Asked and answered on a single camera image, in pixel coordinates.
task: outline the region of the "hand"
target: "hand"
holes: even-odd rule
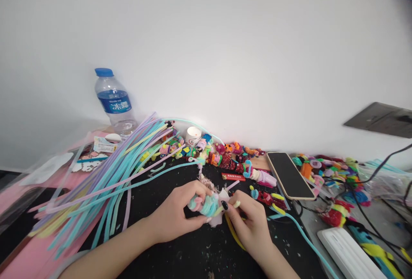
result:
[[[245,221],[240,217],[239,208],[232,206],[237,200],[240,201],[239,208],[247,215]],[[245,192],[237,190],[229,200],[227,214],[245,249],[258,264],[263,263],[275,248],[270,238],[264,206]]]
[[[204,202],[206,194],[211,196],[212,191],[198,180],[188,182],[182,187],[174,188],[166,200],[147,218],[154,243],[168,242],[197,230],[206,223],[207,217],[203,215],[186,219],[183,212],[183,208],[195,194]]]

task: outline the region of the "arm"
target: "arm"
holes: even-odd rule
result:
[[[201,215],[186,219],[183,212],[183,208],[195,194],[204,201],[206,194],[212,195],[212,192],[199,181],[174,188],[149,217],[139,220],[71,264],[59,278],[116,278],[135,258],[154,244],[165,243],[197,230],[206,223],[207,217]]]
[[[247,215],[243,221],[232,204],[240,201],[241,210]],[[299,279],[278,248],[272,243],[265,208],[246,193],[237,190],[229,201],[228,215],[241,243],[255,259],[269,279]]]

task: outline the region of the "phone screen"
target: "phone screen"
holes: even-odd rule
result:
[[[277,175],[287,196],[314,199],[315,196],[312,190],[288,154],[284,152],[269,152],[267,156],[275,169],[272,172]]]

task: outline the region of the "white power strip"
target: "white power strip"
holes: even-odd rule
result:
[[[346,279],[386,279],[345,229],[320,230],[318,237]]]

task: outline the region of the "wall socket panel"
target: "wall socket panel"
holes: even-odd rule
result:
[[[412,138],[412,111],[374,102],[343,125]]]

